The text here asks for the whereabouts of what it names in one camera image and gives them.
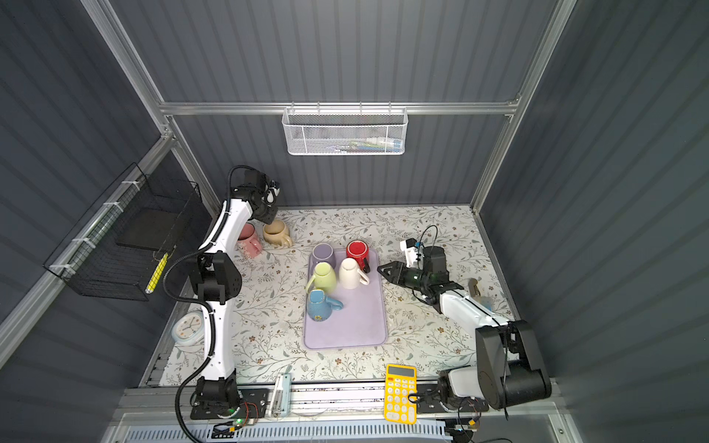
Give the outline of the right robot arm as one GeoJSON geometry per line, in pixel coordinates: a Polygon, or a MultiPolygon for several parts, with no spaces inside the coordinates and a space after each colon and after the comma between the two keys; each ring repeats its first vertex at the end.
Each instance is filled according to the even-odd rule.
{"type": "Polygon", "coordinates": [[[506,411],[552,395],[552,383],[532,327],[485,308],[450,278],[442,247],[413,245],[406,261],[377,267],[390,284],[411,290],[417,299],[452,320],[476,340],[476,363],[439,373],[436,401],[458,409],[506,411]]]}

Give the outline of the white mug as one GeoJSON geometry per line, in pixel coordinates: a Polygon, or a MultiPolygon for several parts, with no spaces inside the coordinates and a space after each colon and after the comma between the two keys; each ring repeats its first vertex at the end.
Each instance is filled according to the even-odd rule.
{"type": "Polygon", "coordinates": [[[369,277],[360,269],[354,258],[345,258],[339,267],[339,283],[348,290],[354,290],[360,286],[370,284],[369,277]]]}

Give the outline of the beige speckled mug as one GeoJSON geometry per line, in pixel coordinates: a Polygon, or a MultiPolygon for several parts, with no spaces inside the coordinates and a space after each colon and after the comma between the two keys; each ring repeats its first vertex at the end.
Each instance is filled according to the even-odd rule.
{"type": "Polygon", "coordinates": [[[282,220],[274,220],[262,228],[263,238],[275,247],[293,247],[294,242],[290,236],[288,226],[282,220]]]}

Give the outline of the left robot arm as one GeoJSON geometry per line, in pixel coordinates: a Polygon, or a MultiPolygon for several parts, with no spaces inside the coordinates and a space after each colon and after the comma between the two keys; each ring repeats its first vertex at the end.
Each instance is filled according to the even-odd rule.
{"type": "Polygon", "coordinates": [[[225,202],[210,234],[197,251],[172,265],[176,268],[186,262],[191,266],[193,296],[182,297],[168,288],[164,293],[179,303],[200,306],[205,319],[203,363],[178,388],[182,391],[190,381],[197,381],[190,399],[196,413],[232,419],[245,412],[228,343],[232,327],[229,315],[243,280],[229,250],[249,221],[274,220],[279,194],[280,185],[265,173],[248,165],[232,167],[227,174],[225,202]]]}

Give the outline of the blue mug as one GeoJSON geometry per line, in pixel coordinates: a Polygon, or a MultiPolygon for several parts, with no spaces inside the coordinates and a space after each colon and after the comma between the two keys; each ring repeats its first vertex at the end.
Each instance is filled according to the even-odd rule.
{"type": "Polygon", "coordinates": [[[308,293],[306,313],[316,322],[323,322],[332,316],[334,311],[340,311],[345,306],[339,300],[329,297],[321,289],[313,289],[308,293]]]}

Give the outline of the green mug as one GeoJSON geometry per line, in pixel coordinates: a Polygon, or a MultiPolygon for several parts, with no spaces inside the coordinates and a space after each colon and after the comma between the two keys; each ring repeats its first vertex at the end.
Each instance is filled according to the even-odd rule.
{"type": "Polygon", "coordinates": [[[326,293],[326,295],[331,295],[337,287],[337,277],[335,270],[327,262],[319,262],[313,273],[306,284],[306,291],[319,289],[326,293]]]}

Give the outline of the red mug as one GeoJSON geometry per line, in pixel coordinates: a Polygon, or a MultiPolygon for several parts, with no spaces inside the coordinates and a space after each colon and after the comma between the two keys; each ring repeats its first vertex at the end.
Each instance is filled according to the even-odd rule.
{"type": "Polygon", "coordinates": [[[369,246],[364,241],[351,241],[346,247],[346,256],[355,260],[365,274],[370,273],[369,246]]]}

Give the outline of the pink ghost mug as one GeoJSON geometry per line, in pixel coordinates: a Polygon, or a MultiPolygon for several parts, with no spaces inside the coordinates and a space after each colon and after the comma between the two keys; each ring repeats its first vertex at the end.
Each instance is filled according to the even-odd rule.
{"type": "Polygon", "coordinates": [[[243,254],[248,258],[256,258],[263,251],[256,227],[252,223],[244,225],[237,243],[243,254]]]}

